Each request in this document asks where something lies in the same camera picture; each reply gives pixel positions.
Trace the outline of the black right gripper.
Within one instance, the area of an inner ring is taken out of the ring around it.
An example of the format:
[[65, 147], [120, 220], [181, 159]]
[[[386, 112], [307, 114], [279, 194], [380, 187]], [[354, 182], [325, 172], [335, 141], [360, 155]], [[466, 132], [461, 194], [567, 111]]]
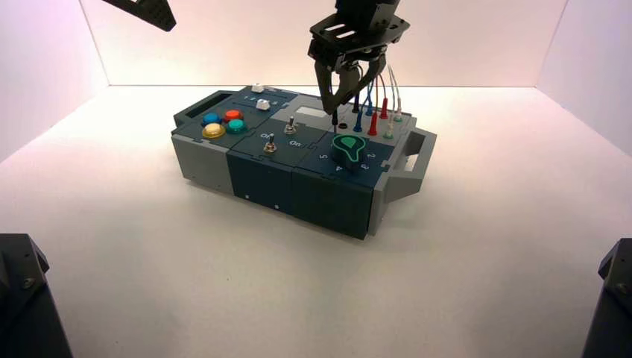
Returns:
[[[383, 47], [399, 42], [411, 24], [396, 15], [398, 1], [346, 1], [335, 3], [335, 12], [310, 27], [308, 56], [315, 74], [323, 110], [332, 115], [355, 97], [386, 66]], [[337, 92], [332, 75], [339, 75]]]

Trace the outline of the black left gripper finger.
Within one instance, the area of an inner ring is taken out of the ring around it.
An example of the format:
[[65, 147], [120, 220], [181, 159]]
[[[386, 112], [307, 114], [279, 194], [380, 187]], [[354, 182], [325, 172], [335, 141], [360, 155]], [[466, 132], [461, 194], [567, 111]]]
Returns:
[[162, 31], [171, 31], [171, 7], [167, 0], [104, 1]]
[[177, 24], [167, 0], [138, 0], [135, 5], [140, 19], [161, 30], [172, 30]]

